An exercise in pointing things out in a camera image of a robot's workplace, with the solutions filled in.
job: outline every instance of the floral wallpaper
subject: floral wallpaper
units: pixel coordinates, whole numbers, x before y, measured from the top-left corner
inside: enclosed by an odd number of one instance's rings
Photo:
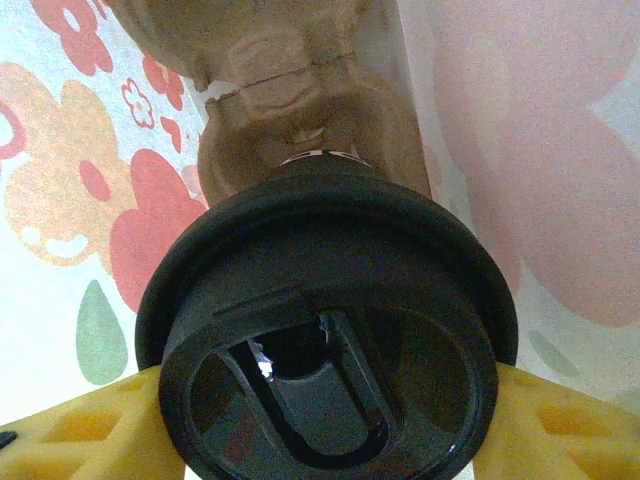
[[[146,284],[207,208],[185,80],[99,0],[0,5],[0,424],[136,371]]]
[[[640,0],[393,5],[359,55],[412,91],[434,199],[514,294],[519,366],[640,414]],[[136,371],[146,283],[207,206],[204,97],[107,1],[5,0],[0,39],[4,424]]]

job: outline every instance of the pink blob shape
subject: pink blob shape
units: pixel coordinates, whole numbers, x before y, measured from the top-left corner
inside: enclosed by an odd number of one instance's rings
[[[518,101],[571,105],[601,98],[628,70],[640,44],[639,7],[638,0],[456,0],[443,2],[442,19],[458,42],[471,31],[496,38]]]
[[[436,105],[453,162],[466,174],[488,167],[476,139],[474,116],[464,86],[464,53],[469,31],[451,28],[442,35],[435,60]]]
[[[520,289],[522,274],[521,232],[511,204],[505,198],[505,185],[497,175],[478,173],[467,179],[467,192],[475,234],[515,295]]]
[[[638,160],[589,112],[513,110],[504,123],[502,182],[522,255],[564,305],[601,325],[640,314]]]
[[[100,202],[111,198],[111,189],[104,176],[93,163],[88,160],[80,162],[78,167],[80,178],[91,196]]]
[[[180,126],[170,118],[160,117],[160,124],[165,132],[171,135],[171,143],[176,152],[182,151],[182,137],[180,135]]]
[[[11,141],[6,145],[0,145],[0,160],[5,160],[7,158],[15,157],[22,151],[26,142],[26,136],[24,127],[22,126],[22,123],[20,123],[17,115],[13,113],[13,110],[3,102],[0,102],[0,115],[3,115],[4,118],[7,119],[7,122],[9,122],[9,126],[11,126],[11,130],[13,131]]]

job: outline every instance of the green teardrop shape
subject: green teardrop shape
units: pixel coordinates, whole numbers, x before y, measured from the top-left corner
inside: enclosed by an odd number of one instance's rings
[[[118,317],[97,280],[89,283],[80,303],[76,355],[84,378],[94,385],[116,380],[129,359]]]
[[[529,331],[529,341],[534,351],[549,368],[565,377],[577,377],[580,372],[547,337],[537,330]]]

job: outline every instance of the black plastic rim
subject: black plastic rim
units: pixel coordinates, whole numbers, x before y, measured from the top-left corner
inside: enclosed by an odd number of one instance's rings
[[[515,365],[518,324],[509,287],[474,235],[447,210],[411,190],[370,176],[297,175],[265,182],[207,211],[174,243],[143,295],[136,321],[138,368],[162,363],[184,297],[215,255],[248,231],[291,212],[344,210],[383,219],[390,226],[444,246],[461,270],[497,361]]]

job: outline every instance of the orange flower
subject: orange flower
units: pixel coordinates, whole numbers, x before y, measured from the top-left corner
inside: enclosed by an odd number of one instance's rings
[[[58,103],[19,65],[1,64],[0,77],[0,101],[24,126],[31,156],[6,187],[11,228],[47,262],[76,265],[97,252],[110,271],[111,226],[135,198],[104,105],[74,81],[64,84]]]

